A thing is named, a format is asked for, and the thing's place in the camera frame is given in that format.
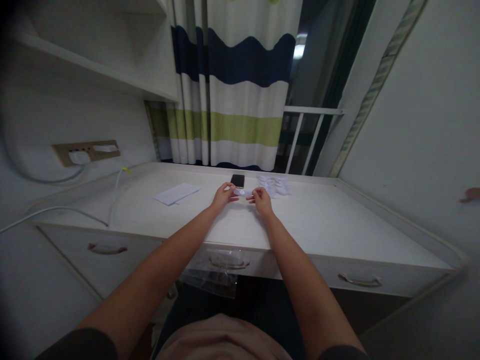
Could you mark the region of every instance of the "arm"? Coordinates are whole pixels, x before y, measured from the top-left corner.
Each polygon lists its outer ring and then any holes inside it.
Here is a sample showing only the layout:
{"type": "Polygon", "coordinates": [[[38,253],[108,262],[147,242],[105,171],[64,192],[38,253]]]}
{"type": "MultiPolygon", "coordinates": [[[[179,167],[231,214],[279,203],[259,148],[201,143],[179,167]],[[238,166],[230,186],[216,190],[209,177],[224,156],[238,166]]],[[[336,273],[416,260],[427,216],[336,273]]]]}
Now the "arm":
{"type": "Polygon", "coordinates": [[[350,345],[365,351],[339,303],[309,257],[275,216],[269,194],[258,187],[247,200],[265,221],[270,246],[300,325],[308,359],[328,348],[350,345]]]}
{"type": "Polygon", "coordinates": [[[155,310],[207,236],[227,203],[237,201],[226,182],[212,204],[170,236],[117,287],[77,329],[94,328],[113,341],[119,359],[128,359],[155,310]]]}

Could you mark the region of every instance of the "cable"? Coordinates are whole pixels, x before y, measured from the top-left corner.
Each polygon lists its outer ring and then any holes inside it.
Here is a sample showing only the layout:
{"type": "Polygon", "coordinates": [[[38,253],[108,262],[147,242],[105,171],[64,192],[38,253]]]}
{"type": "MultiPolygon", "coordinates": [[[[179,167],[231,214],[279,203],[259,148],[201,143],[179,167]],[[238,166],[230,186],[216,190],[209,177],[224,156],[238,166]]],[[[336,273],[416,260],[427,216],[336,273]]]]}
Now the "cable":
{"type": "Polygon", "coordinates": [[[14,228],[16,227],[17,225],[20,225],[21,223],[23,223],[24,221],[28,220],[28,219],[31,219],[33,218],[34,216],[37,216],[39,214],[42,214],[42,213],[45,213],[45,212],[48,212],[50,210],[56,210],[56,209],[64,209],[64,210],[71,210],[71,211],[74,211],[76,213],[79,213],[79,214],[82,214],[82,215],[85,215],[86,217],[92,219],[92,220],[95,220],[95,221],[98,221],[99,223],[102,223],[103,225],[105,225],[107,228],[109,226],[108,223],[106,223],[105,221],[103,220],[100,220],[99,218],[93,216],[93,215],[90,215],[89,213],[87,212],[84,212],[82,210],[78,210],[76,208],[73,208],[73,207],[68,207],[68,206],[52,206],[52,207],[47,207],[45,209],[42,209],[42,210],[39,210],[37,212],[34,212],[28,216],[25,216],[24,218],[21,218],[20,220],[18,221],[15,221],[13,223],[11,223],[10,225],[4,227],[3,229],[0,229],[0,234],[6,232],[7,230],[10,230],[11,228],[14,228]]]}
{"type": "Polygon", "coordinates": [[[9,148],[7,146],[7,141],[6,141],[6,136],[5,136],[5,124],[4,124],[4,117],[2,114],[0,114],[0,143],[3,145],[3,152],[5,154],[6,162],[7,165],[15,172],[17,173],[20,177],[32,181],[34,183],[39,183],[39,184],[47,184],[47,185],[53,185],[53,184],[61,184],[65,183],[69,180],[75,179],[78,177],[81,173],[84,172],[85,170],[85,165],[80,165],[80,169],[73,175],[70,175],[68,177],[58,179],[58,180],[44,180],[44,179],[39,179],[36,177],[33,177],[29,175],[25,170],[23,170],[17,162],[14,160],[12,155],[9,152],[9,148]]]}
{"type": "Polygon", "coordinates": [[[108,224],[109,225],[112,223],[112,214],[113,214],[113,211],[114,211],[114,206],[117,203],[118,196],[119,196],[118,188],[119,188],[120,176],[122,175],[122,172],[124,170],[125,170],[124,167],[120,167],[120,171],[118,172],[118,175],[116,177],[115,189],[113,190],[113,201],[110,205],[110,209],[108,209],[108,218],[107,219],[108,219],[108,224]]]}

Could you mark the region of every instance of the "desk surface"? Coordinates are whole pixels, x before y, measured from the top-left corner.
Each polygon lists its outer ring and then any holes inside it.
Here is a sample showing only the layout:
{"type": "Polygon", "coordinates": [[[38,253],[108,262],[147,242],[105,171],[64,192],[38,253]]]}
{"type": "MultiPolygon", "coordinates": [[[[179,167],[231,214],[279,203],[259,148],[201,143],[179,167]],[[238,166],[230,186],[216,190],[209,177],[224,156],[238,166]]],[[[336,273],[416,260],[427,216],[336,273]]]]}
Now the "desk surface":
{"type": "MultiPolygon", "coordinates": [[[[229,181],[235,172],[168,163],[150,163],[147,168],[120,185],[108,231],[168,238],[207,207],[217,188],[229,181]],[[181,204],[171,206],[153,198],[181,183],[200,186],[201,190],[181,204]]],[[[254,189],[258,173],[245,171],[244,174],[245,188],[254,189]]],[[[307,254],[450,269],[438,257],[342,192],[335,186],[334,179],[288,177],[292,195],[277,195],[272,199],[273,211],[307,254]]],[[[115,198],[114,184],[115,181],[109,190],[70,205],[107,220],[115,198]]],[[[46,214],[36,222],[106,230],[103,225],[68,211],[46,214]]],[[[248,204],[244,197],[226,206],[205,241],[270,249],[265,226],[255,206],[248,204]]]]}

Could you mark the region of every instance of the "black phone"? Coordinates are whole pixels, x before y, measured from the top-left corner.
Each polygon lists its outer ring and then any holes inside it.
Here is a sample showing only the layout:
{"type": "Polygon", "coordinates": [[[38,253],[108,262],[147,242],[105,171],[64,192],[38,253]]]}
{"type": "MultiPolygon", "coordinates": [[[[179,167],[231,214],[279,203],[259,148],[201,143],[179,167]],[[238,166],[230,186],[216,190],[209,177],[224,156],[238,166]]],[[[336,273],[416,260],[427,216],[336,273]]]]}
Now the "black phone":
{"type": "Polygon", "coordinates": [[[245,175],[232,175],[230,182],[239,189],[244,188],[245,175]]]}

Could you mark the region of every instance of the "striped curtain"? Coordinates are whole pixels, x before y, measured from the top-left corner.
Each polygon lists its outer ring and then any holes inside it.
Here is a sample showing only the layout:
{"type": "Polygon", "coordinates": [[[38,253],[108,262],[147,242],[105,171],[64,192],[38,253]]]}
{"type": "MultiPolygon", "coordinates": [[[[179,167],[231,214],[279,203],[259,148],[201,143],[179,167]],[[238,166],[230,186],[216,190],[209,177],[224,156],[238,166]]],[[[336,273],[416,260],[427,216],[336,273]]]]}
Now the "striped curtain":
{"type": "Polygon", "coordinates": [[[274,168],[302,0],[169,0],[174,163],[274,168]]]}

